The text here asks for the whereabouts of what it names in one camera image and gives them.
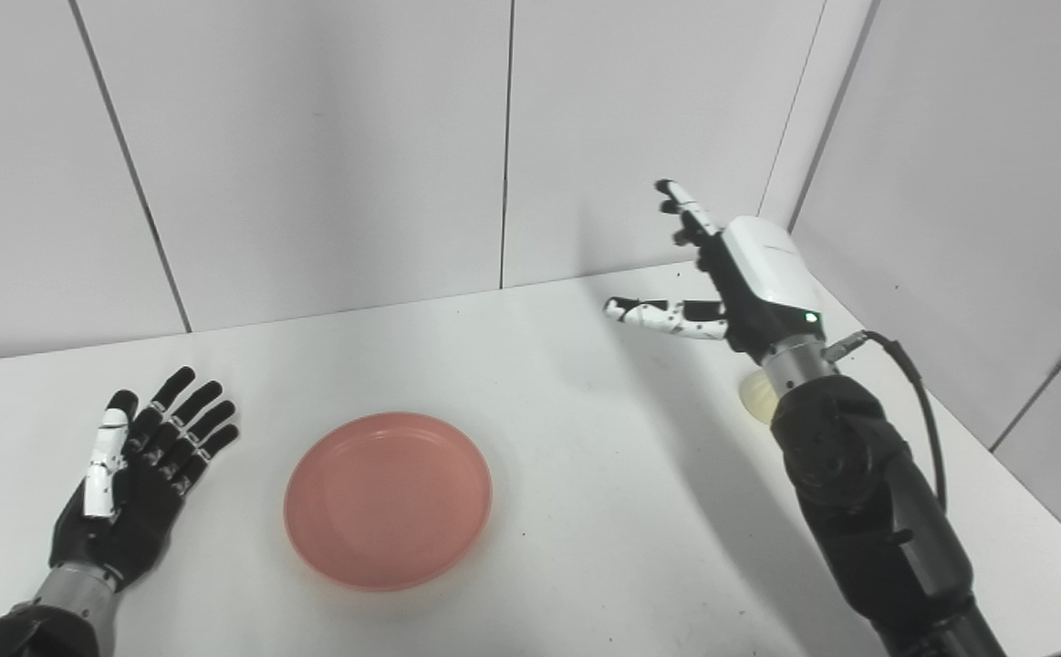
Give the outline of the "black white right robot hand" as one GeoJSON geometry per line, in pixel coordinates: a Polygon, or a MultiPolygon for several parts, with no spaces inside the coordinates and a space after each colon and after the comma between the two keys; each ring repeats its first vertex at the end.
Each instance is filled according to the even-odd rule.
{"type": "Polygon", "coordinates": [[[718,225],[678,181],[660,179],[661,212],[679,217],[676,245],[696,250],[715,300],[609,297],[602,313],[618,323],[677,338],[723,340],[763,363],[793,340],[825,342],[817,283],[785,228],[761,217],[718,225]]]}

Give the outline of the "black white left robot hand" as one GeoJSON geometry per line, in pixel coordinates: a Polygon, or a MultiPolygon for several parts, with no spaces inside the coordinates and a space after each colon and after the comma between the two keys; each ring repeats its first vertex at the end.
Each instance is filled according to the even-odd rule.
{"type": "Polygon", "coordinates": [[[131,390],[114,392],[83,478],[52,529],[51,568],[91,566],[116,590],[155,569],[185,499],[239,436],[222,384],[195,378],[184,366],[145,407],[131,390]]]}

